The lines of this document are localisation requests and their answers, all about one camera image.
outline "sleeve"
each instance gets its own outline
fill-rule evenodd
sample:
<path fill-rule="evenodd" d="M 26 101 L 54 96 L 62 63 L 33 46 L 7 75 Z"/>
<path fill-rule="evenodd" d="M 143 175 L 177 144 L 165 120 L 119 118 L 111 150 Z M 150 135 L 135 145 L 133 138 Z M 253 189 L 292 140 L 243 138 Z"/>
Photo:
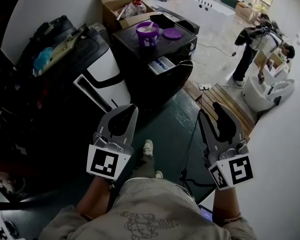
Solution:
<path fill-rule="evenodd" d="M 274 39 L 269 36 L 268 34 L 266 36 L 263 37 L 265 40 L 264 42 L 264 47 L 262 49 L 262 52 L 264 54 L 264 56 L 269 59 L 271 54 L 274 52 L 275 48 L 277 47 L 276 42 L 274 41 Z"/>
<path fill-rule="evenodd" d="M 230 232 L 231 239 L 258 240 L 253 228 L 250 227 L 247 220 L 241 216 L 232 219 L 225 219 L 221 226 Z"/>
<path fill-rule="evenodd" d="M 63 208 L 42 230 L 38 240 L 69 240 L 72 234 L 87 222 L 77 213 L 75 207 Z"/>

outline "wooden pallet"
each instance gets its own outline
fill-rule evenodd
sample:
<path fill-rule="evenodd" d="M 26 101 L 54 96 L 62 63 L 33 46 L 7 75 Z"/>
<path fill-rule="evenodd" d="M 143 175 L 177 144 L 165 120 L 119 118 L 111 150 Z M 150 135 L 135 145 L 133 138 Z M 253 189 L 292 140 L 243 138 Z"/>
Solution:
<path fill-rule="evenodd" d="M 250 140 L 249 135 L 256 124 L 219 84 L 216 84 L 209 90 L 201 92 L 188 80 L 183 88 L 195 100 L 196 104 L 208 114 L 213 123 L 216 123 L 218 120 L 218 116 L 213 107 L 214 102 L 219 102 L 229 108 L 240 120 L 245 140 L 247 142 Z"/>

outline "white container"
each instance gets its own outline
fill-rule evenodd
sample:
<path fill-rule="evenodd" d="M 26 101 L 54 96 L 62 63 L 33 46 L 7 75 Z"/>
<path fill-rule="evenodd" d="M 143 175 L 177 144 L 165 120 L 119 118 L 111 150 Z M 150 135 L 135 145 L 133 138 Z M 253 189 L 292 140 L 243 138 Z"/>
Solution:
<path fill-rule="evenodd" d="M 151 63 L 149 63 L 148 66 L 153 73 L 155 73 L 156 75 L 159 75 L 163 72 L 166 72 L 166 71 L 174 68 L 176 65 L 173 64 L 166 57 L 162 56 L 162 57 L 152 61 Z"/>

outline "black pants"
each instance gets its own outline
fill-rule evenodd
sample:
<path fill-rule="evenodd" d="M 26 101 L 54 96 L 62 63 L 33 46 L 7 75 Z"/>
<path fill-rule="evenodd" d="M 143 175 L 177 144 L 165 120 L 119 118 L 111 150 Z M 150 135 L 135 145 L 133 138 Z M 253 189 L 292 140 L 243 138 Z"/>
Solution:
<path fill-rule="evenodd" d="M 245 49 L 242 55 L 242 59 L 240 60 L 236 70 L 233 73 L 233 79 L 237 81 L 243 81 L 245 78 L 245 74 L 250 66 L 250 64 L 254 61 L 254 58 L 257 54 L 258 50 L 252 50 L 250 45 L 246 44 Z"/>

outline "leg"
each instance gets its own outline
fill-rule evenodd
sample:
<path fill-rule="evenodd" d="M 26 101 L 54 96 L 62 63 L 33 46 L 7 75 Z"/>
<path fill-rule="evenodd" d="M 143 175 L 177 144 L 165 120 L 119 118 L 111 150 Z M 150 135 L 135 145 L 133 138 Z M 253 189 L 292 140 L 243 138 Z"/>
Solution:
<path fill-rule="evenodd" d="M 155 158 L 153 156 L 154 145 L 151 140 L 146 140 L 143 147 L 143 158 L 140 165 L 132 172 L 132 178 L 155 178 Z"/>
<path fill-rule="evenodd" d="M 245 78 L 245 74 L 250 66 L 250 64 L 252 63 L 252 61 L 254 60 L 254 57 L 256 56 L 257 51 L 256 50 L 252 50 L 250 45 L 246 44 L 245 45 L 245 49 L 242 55 L 242 58 L 238 64 L 238 66 L 236 67 L 236 70 L 233 73 L 233 79 L 236 81 L 243 81 Z"/>

